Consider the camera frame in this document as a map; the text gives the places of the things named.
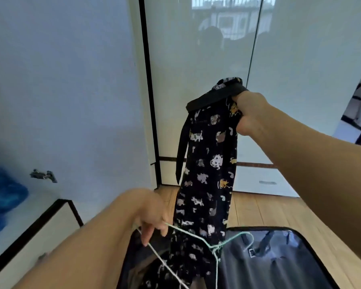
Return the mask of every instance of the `person's right hand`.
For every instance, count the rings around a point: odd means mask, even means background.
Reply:
[[[251,135],[252,130],[258,126],[258,118],[267,113],[269,106],[266,98],[258,92],[244,91],[232,99],[242,112],[242,118],[237,125],[237,132],[243,136]]]

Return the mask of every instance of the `pants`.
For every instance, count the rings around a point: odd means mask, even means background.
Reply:
[[[224,80],[220,82],[215,86],[217,89],[226,86]],[[187,145],[188,153],[173,224],[203,237],[210,245],[223,241],[226,233],[237,162],[236,126],[240,118],[235,102],[226,95],[205,107],[189,111],[180,136],[178,180]],[[174,230],[167,265],[188,286],[200,276],[205,278],[208,289],[215,288],[215,257],[197,238]],[[178,288],[179,282],[163,265],[156,274],[152,272],[144,278],[141,288]]]

